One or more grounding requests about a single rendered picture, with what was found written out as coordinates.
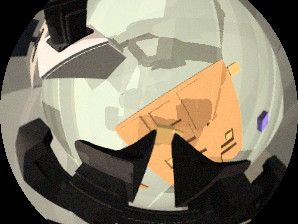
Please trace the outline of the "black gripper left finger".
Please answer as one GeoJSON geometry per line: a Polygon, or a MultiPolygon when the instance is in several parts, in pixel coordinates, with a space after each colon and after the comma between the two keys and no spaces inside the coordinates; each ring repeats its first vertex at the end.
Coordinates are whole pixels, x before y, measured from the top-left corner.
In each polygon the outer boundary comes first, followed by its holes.
{"type": "Polygon", "coordinates": [[[157,131],[148,132],[137,143],[128,147],[113,149],[98,147],[85,140],[74,141],[74,148],[80,157],[81,163],[89,164],[98,171],[108,173],[125,181],[128,190],[129,202],[134,202],[142,177],[145,176],[154,144],[156,144],[157,131]]]}

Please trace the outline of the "purple rectangular block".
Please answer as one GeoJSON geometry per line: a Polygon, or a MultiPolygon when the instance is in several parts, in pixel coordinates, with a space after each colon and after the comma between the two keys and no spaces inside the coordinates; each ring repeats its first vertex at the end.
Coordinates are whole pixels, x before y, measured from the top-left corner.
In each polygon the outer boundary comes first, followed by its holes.
{"type": "Polygon", "coordinates": [[[257,119],[258,128],[257,131],[261,132],[263,131],[263,128],[266,128],[267,125],[269,125],[269,112],[262,111],[261,116],[257,119]]]}

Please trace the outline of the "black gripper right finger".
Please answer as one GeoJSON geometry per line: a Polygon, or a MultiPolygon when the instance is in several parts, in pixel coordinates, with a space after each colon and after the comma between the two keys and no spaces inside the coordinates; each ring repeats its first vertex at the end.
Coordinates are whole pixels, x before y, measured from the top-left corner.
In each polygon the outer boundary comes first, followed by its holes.
{"type": "Polygon", "coordinates": [[[216,181],[225,177],[246,172],[251,160],[229,161],[229,163],[216,163],[208,159],[192,147],[188,141],[182,139],[177,133],[173,137],[172,145],[173,179],[174,179],[174,205],[176,208],[185,208],[188,202],[208,190],[216,181]]]}

